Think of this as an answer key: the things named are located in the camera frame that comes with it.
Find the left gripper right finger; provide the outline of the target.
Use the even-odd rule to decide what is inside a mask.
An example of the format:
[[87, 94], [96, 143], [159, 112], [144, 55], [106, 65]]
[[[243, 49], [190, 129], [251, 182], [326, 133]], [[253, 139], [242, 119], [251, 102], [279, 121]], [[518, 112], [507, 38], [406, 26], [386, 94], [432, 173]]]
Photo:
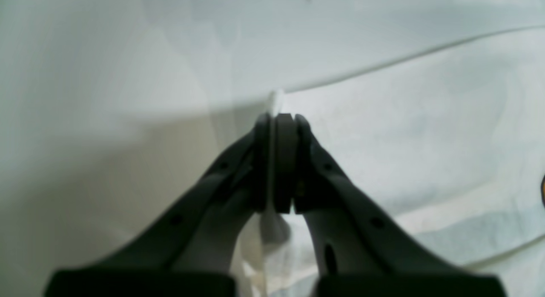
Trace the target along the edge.
[[302, 116], [275, 118], [275, 211], [310, 231], [314, 297], [504, 297], [499, 279], [455, 267], [419, 245], [347, 177]]

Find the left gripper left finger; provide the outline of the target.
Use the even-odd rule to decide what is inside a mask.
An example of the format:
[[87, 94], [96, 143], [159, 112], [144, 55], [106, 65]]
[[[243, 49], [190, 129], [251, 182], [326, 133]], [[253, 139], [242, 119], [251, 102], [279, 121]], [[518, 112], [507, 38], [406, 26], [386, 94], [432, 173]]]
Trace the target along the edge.
[[269, 114], [224, 150], [148, 229], [83, 268], [58, 270], [47, 297], [235, 297], [239, 232], [267, 205]]

